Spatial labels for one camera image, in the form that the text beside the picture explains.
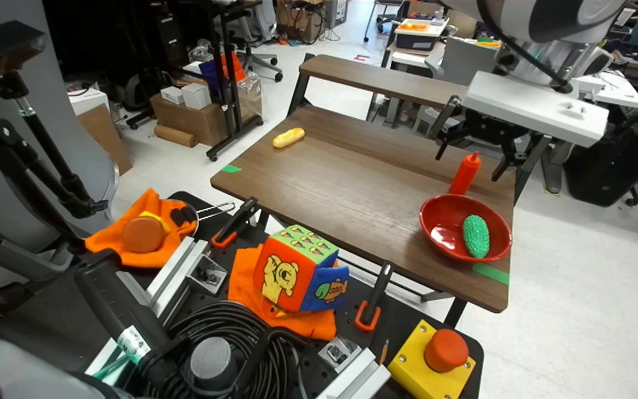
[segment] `lab floor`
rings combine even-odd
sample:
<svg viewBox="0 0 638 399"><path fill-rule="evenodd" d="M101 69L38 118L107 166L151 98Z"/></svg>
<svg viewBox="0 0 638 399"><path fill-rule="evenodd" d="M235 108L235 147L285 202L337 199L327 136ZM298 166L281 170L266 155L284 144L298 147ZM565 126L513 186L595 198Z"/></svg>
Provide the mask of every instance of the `lab floor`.
<svg viewBox="0 0 638 399"><path fill-rule="evenodd" d="M153 137L153 124L124 130L134 166L119 180L112 214L124 213L149 186L161 195L189 191L207 202L229 199L207 180L285 118L304 53L380 63L377 29L369 29L373 37L364 45L369 4L353 0L350 22L313 46L263 46L276 53L285 78L281 85L263 80L266 124L217 161L205 159L207 147L186 149ZM313 83L307 98L364 118L369 93ZM515 205L512 238L510 308L492 314L468 305L458 324L488 355L481 396L638 396L638 207L598 209L571 199L566 191L551 195L535 170ZM440 320L447 305L449 300L440 300L421 308Z"/></svg>

